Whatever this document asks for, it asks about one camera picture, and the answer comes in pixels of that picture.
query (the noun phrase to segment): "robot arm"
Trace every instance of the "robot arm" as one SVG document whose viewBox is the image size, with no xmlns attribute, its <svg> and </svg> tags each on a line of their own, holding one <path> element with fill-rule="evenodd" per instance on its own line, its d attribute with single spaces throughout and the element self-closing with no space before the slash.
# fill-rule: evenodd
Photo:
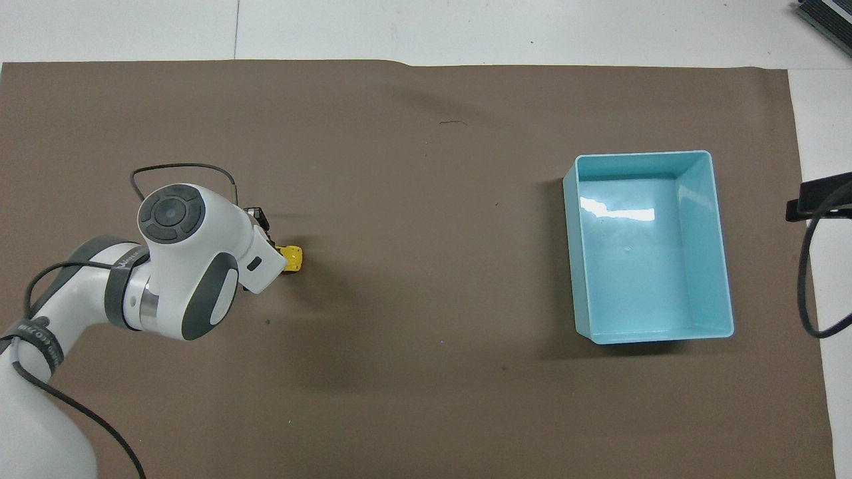
<svg viewBox="0 0 852 479">
<path fill-rule="evenodd" d="M 237 285 L 259 293 L 287 264 L 245 211 L 197 185 L 174 184 L 150 194 L 138 224 L 146 245 L 100 237 L 74 251 L 70 261 L 112 267 L 62 269 L 32 317 L 15 323 L 0 344 L 3 477 L 97 476 L 79 428 L 13 370 L 9 338 L 29 338 L 15 339 L 18 361 L 47 382 L 90 325 L 111 322 L 193 340 L 222 321 Z"/>
</svg>

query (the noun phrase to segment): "black bracket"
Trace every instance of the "black bracket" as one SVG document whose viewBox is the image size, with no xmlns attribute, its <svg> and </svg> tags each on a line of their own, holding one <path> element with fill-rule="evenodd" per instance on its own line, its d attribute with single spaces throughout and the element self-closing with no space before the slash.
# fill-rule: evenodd
<svg viewBox="0 0 852 479">
<path fill-rule="evenodd" d="M 249 214 L 252 218 L 255 218 L 255 221 L 263 231 L 269 231 L 269 220 L 266 218 L 266 215 L 263 214 L 263 208 L 260 206 L 250 206 L 248 208 L 243 208 L 246 213 Z"/>
<path fill-rule="evenodd" d="M 810 219 L 814 210 L 829 194 L 848 182 L 852 182 L 852 171 L 802 183 L 799 187 L 799 197 L 787 201 L 786 220 L 788 222 L 800 222 Z M 823 217 L 852 220 L 852 192 L 841 197 L 835 203 L 835 206 L 837 207 L 836 210 L 828 211 Z"/>
</svg>

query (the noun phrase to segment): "black cable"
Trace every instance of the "black cable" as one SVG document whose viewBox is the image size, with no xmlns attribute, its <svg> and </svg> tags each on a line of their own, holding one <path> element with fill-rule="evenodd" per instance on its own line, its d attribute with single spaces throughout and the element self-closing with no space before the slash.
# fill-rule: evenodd
<svg viewBox="0 0 852 479">
<path fill-rule="evenodd" d="M 820 219 L 828 212 L 837 209 L 837 202 L 846 194 L 852 193 L 852 182 L 848 182 L 840 188 L 829 194 L 825 200 L 814 210 L 808 228 L 805 229 L 804 239 L 802 241 L 802 252 L 799 254 L 799 269 L 797 278 L 797 302 L 799 309 L 799 317 L 802 319 L 802 326 L 809 335 L 814 338 L 823 339 L 833 336 L 843 329 L 852 325 L 852 313 L 846 315 L 845 318 L 838 321 L 837 324 L 822 331 L 814 329 L 808 316 L 808 305 L 805 302 L 805 284 L 808 273 L 808 257 L 810 256 L 810 242 L 814 238 L 814 231 Z"/>
<path fill-rule="evenodd" d="M 30 280 L 30 284 L 26 286 L 26 290 L 24 291 L 24 318 L 31 320 L 33 311 L 32 311 L 32 288 L 36 287 L 36 283 L 41 280 L 47 273 L 50 273 L 54 269 L 59 268 L 67 268 L 69 266 L 90 266 L 92 268 L 103 268 L 103 269 L 111 269 L 111 264 L 106 263 L 97 263 L 94 261 L 63 261 L 61 263 L 51 264 L 45 269 L 42 269 L 35 276 L 33 276 L 32 280 Z"/>
<path fill-rule="evenodd" d="M 32 290 L 35 288 L 36 284 L 41 280 L 46 274 L 50 273 L 55 269 L 67 268 L 70 266 L 79 266 L 79 267 L 91 267 L 91 268 L 103 268 L 103 269 L 112 269 L 111 264 L 106 263 L 98 263 L 94 261 L 63 261 L 61 263 L 51 264 L 45 269 L 42 269 L 35 276 L 33 276 L 32 280 L 30 280 L 30 284 L 26 286 L 26 290 L 24 291 L 24 317 L 28 320 L 31 320 L 34 314 L 32 311 Z M 118 433 L 115 428 L 113 428 L 104 418 L 98 416 L 94 411 L 88 409 L 86 406 L 80 404 L 75 401 L 68 395 L 65 395 L 62 391 L 50 386 L 39 378 L 36 378 L 30 372 L 28 372 L 18 361 L 18 349 L 17 345 L 20 341 L 19 338 L 13 339 L 12 343 L 12 367 L 18 374 L 25 379 L 30 384 L 36 386 L 37 388 L 43 390 L 44 392 L 52 395 L 56 399 L 65 402 L 68 406 L 77 409 L 79 412 L 84 414 L 86 417 L 95 421 L 100 427 L 104 428 L 106 432 L 115 439 L 118 444 L 124 449 L 127 453 L 128 457 L 130 457 L 130 461 L 133 462 L 133 466 L 136 468 L 136 472 L 139 473 L 140 479 L 145 479 L 145 471 L 142 470 L 142 464 L 139 462 L 139 458 L 136 457 L 136 454 L 133 452 L 133 449 L 130 447 L 130 444 L 124 440 L 124 438 Z"/>
<path fill-rule="evenodd" d="M 66 395 L 62 391 L 54 388 L 50 384 L 47 384 L 44 381 L 42 381 L 41 379 L 36 378 L 32 374 L 30 374 L 29 371 L 24 369 L 24 367 L 20 364 L 20 361 L 17 358 L 17 347 L 18 347 L 19 341 L 20 341 L 19 338 L 15 338 L 13 340 L 13 344 L 12 344 L 12 348 L 13 348 L 12 351 L 15 352 L 14 356 L 12 357 L 12 367 L 15 369 L 15 371 L 17 371 L 18 374 L 23 379 L 25 379 L 28 383 L 36 386 L 37 388 L 48 393 L 49 395 L 52 395 L 56 399 L 66 403 L 68 406 L 71 406 L 74 409 L 77 409 L 79 412 L 84 414 L 87 418 L 95 421 L 100 427 L 104 428 L 106 430 L 106 432 L 108 432 L 110 434 L 110 436 L 112 436 L 112 438 L 115 439 L 118 442 L 118 444 L 121 445 L 121 447 L 124 449 L 124 451 L 130 457 L 130 461 L 133 462 L 133 466 L 136 468 L 136 472 L 139 474 L 140 479 L 145 479 L 146 476 L 145 476 L 145 471 L 142 469 L 142 463 L 139 461 L 139 458 L 136 457 L 136 454 L 133 452 L 133 448 L 130 447 L 130 444 L 127 443 L 127 441 L 121 436 L 121 434 L 118 433 L 118 431 L 114 427 L 112 427 L 111 424 L 109 424 L 101 416 L 98 416 L 91 409 L 89 409 L 86 406 L 75 401 L 73 398 Z"/>
<path fill-rule="evenodd" d="M 136 194 L 139 196 L 139 199 L 144 201 L 145 195 L 142 194 L 142 191 L 139 189 L 138 186 L 136 186 L 136 178 L 135 177 L 136 177 L 137 174 L 142 173 L 143 171 L 162 170 L 162 169 L 165 169 L 165 168 L 181 168 L 181 167 L 184 167 L 184 166 L 193 167 L 193 168 L 210 168 L 211 170 L 216 170 L 216 171 L 222 173 L 223 175 L 227 176 L 227 179 L 231 182 L 231 196 L 233 196 L 232 197 L 233 203 L 235 205 L 239 205 L 239 200 L 238 200 L 238 197 L 237 197 L 237 182 L 233 179 L 233 176 L 231 176 L 231 174 L 227 172 L 227 170 L 225 170 L 224 168 L 220 168 L 220 167 L 218 167 L 214 164 L 167 163 L 167 164 L 155 164 L 153 166 L 145 166 L 144 168 L 139 168 L 138 170 L 133 170 L 133 172 L 130 173 L 130 186 L 133 187 L 133 191 L 136 192 Z"/>
</svg>

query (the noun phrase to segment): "white floor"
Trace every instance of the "white floor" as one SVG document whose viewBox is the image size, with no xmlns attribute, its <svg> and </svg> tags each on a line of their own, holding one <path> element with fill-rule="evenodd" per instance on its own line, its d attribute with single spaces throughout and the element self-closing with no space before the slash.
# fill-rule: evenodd
<svg viewBox="0 0 852 479">
<path fill-rule="evenodd" d="M 798 19 L 793 3 L 3 0 L 0 61 L 374 58 L 786 68 L 808 180 L 852 170 L 852 58 Z M 851 245 L 852 222 L 820 224 L 813 269 L 823 327 L 852 311 Z M 852 451 L 852 331 L 823 341 L 822 354 L 838 478 L 852 479 L 852 455 L 843 453 Z"/>
</svg>

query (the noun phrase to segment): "light blue plastic bin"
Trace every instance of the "light blue plastic bin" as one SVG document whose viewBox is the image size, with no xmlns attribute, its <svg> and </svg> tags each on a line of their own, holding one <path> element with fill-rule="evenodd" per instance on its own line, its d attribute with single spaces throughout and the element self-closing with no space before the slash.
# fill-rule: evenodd
<svg viewBox="0 0 852 479">
<path fill-rule="evenodd" d="M 708 152 L 583 155 L 562 186 L 577 332 L 598 344 L 734 333 Z"/>
</svg>

